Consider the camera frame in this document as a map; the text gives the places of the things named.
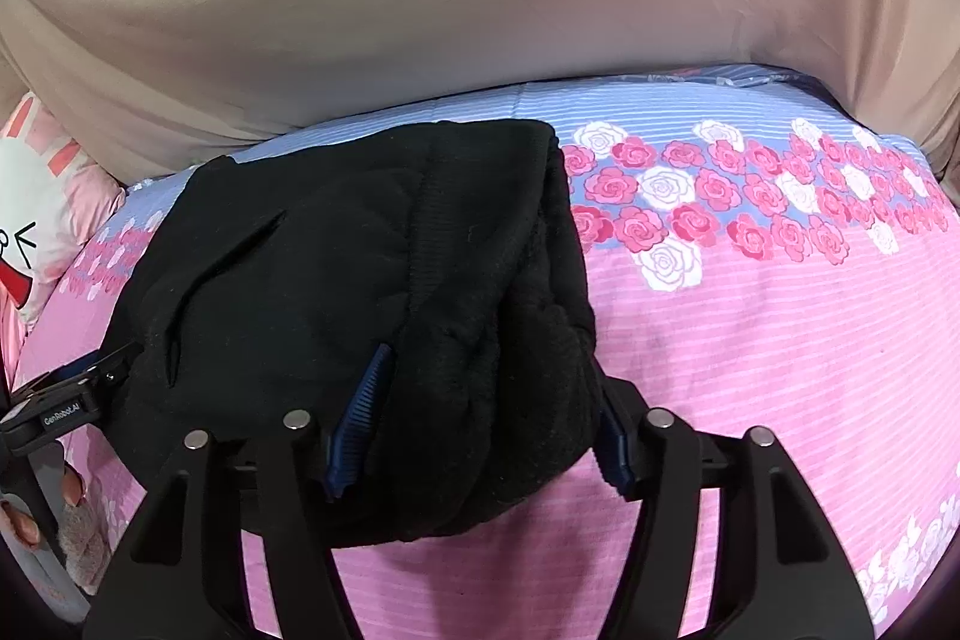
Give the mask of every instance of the pink pillow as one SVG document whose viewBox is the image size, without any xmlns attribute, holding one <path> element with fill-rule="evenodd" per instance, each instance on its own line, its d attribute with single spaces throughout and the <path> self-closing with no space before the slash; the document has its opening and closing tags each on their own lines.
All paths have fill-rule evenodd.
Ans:
<svg viewBox="0 0 960 640">
<path fill-rule="evenodd" d="M 4 376 L 7 388 L 13 388 L 16 365 L 20 361 L 20 349 L 27 338 L 27 327 L 16 314 L 11 298 L 5 287 L 0 286 L 0 351 L 3 354 Z"/>
<path fill-rule="evenodd" d="M 27 330 L 56 281 L 124 198 L 28 92 L 0 132 L 0 286 Z"/>
</svg>

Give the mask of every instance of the pink bedsheet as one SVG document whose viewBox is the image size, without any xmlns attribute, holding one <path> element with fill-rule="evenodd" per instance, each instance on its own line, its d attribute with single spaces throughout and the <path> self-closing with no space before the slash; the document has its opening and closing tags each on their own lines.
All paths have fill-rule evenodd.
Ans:
<svg viewBox="0 0 960 640">
<path fill-rule="evenodd" d="M 909 155 L 853 134 L 845 119 L 817 122 L 832 124 L 813 151 L 811 170 L 827 182 L 817 180 L 821 189 L 834 177 L 834 140 L 843 160 L 858 162 L 867 177 L 886 172 L 894 180 L 894 169 L 909 164 Z M 746 163 L 734 173 L 739 159 L 725 158 L 724 145 L 708 145 L 703 127 L 652 142 L 606 122 L 558 130 L 568 145 L 603 366 L 697 428 L 733 435 L 757 423 L 773 428 L 829 514 L 880 631 L 915 595 L 960 523 L 960 220 L 913 150 L 919 173 L 907 175 L 908 187 L 890 206 L 909 204 L 914 218 L 887 215 L 884 223 L 863 214 L 856 199 L 845 202 L 846 212 L 831 212 L 819 193 L 820 208 L 806 205 L 803 232 L 794 232 L 784 222 L 788 183 L 770 188 L 791 154 L 809 153 L 787 132 L 779 147 L 740 140 Z M 892 156 L 899 156 L 896 167 Z M 701 175 L 723 176 L 733 189 L 709 188 Z M 848 181 L 856 184 L 849 171 Z M 686 188 L 695 198 L 676 201 Z M 803 191 L 789 201 L 803 206 Z M 678 213 L 678 204 L 706 208 Z M 875 208 L 883 214 L 883 204 Z M 133 220 L 123 233 L 91 242 L 28 341 L 21 378 L 99 344 L 125 274 L 159 219 Z M 872 229 L 881 223 L 887 228 Z M 75 432 L 67 446 L 115 544 L 142 489 L 99 432 Z M 702 624 L 709 601 L 710 494 L 706 508 L 687 630 Z M 471 533 L 337 552 L 337 561 L 370 640 L 594 640 L 636 513 L 585 456 Z M 262 550 L 251 535 L 245 546 L 258 626 L 275 632 Z"/>
</svg>

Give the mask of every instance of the cartoon face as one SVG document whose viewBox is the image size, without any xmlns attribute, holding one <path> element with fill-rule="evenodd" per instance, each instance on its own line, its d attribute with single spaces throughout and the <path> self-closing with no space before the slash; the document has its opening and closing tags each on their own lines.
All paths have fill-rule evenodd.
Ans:
<svg viewBox="0 0 960 640">
<path fill-rule="evenodd" d="M 58 180 L 56 149 L 38 153 L 37 148 L 48 140 L 35 133 L 37 126 L 30 123 L 35 115 L 31 104 L 24 102 L 0 138 L 0 172 L 10 183 L 0 189 L 0 285 L 22 313 L 30 310 L 37 285 L 48 282 L 44 249 L 58 242 L 64 218 L 70 214 Z M 21 116 L 25 122 L 18 125 Z"/>
<path fill-rule="evenodd" d="M 13 244 L 16 246 L 27 271 L 32 270 L 27 251 L 37 250 L 37 244 L 29 239 L 30 232 L 35 228 L 37 228 L 37 222 L 32 220 L 13 234 Z M 30 298 L 34 278 L 30 274 L 18 271 L 15 266 L 7 261 L 6 256 L 10 255 L 10 250 L 11 235 L 5 229 L 0 228 L 0 285 L 7 289 L 16 309 L 22 310 Z"/>
</svg>

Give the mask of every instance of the metal screw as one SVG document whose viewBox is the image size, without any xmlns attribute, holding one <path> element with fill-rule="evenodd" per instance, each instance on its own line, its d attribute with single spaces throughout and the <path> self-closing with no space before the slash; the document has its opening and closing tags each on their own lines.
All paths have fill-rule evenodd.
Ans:
<svg viewBox="0 0 960 640">
<path fill-rule="evenodd" d="M 210 435 L 203 429 L 193 429 L 190 434 L 184 437 L 184 445 L 187 450 L 191 451 L 199 451 L 200 448 L 205 448 L 208 442 L 210 442 Z"/>
<path fill-rule="evenodd" d="M 755 426 L 750 429 L 750 439 L 761 448 L 769 448 L 776 442 L 776 434 L 765 426 Z"/>
<path fill-rule="evenodd" d="M 283 425 L 294 432 L 297 429 L 305 429 L 309 424 L 310 413 L 307 413 L 306 410 L 290 410 L 283 416 Z"/>
<path fill-rule="evenodd" d="M 653 408 L 647 413 L 647 420 L 650 422 L 650 425 L 656 427 L 656 429 L 669 429 L 673 426 L 673 422 L 676 420 L 673 417 L 673 413 L 670 410 L 664 410 L 664 408 Z"/>
</svg>

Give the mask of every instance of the bed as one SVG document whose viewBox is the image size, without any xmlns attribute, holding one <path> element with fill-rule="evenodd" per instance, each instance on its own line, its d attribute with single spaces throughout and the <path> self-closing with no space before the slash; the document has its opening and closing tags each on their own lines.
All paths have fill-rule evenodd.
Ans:
<svg viewBox="0 0 960 640">
<path fill-rule="evenodd" d="M 960 524 L 960 303 L 943 285 L 960 274 L 960 218 L 923 155 L 855 124 L 813 80 L 739 66 L 458 95 L 235 157 L 498 118 L 548 121 L 563 145 L 605 369 L 698 429 L 774 428 L 883 632 Z M 62 278 L 14 384 L 99 346 L 191 172 L 130 189 Z M 115 546 L 143 489 L 97 429 L 64 445 Z M 688 632 L 709 602 L 715 497 L 704 504 Z M 593 638 L 636 512 L 585 456 L 471 533 L 336 558 L 366 637 Z M 253 535 L 244 546 L 254 619 L 276 634 L 262 548 Z"/>
</svg>

